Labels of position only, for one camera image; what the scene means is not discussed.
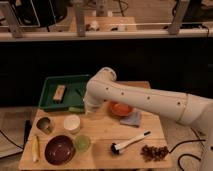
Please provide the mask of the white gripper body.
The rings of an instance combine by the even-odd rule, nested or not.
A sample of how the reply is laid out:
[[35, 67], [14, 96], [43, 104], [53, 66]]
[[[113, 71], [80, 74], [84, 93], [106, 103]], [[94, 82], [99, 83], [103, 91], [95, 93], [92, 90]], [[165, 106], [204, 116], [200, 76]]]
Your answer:
[[84, 98], [84, 107], [87, 114], [94, 113], [99, 109], [100, 103], [95, 98], [86, 96]]

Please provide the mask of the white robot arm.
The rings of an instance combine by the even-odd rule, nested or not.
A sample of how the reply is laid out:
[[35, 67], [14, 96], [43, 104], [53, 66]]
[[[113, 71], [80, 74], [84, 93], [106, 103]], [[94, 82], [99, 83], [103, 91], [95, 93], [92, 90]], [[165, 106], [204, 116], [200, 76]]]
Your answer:
[[96, 112], [105, 100], [169, 118], [207, 134], [199, 171], [213, 171], [213, 99], [173, 91], [139, 88], [116, 82], [109, 67], [101, 68], [86, 85], [86, 112]]

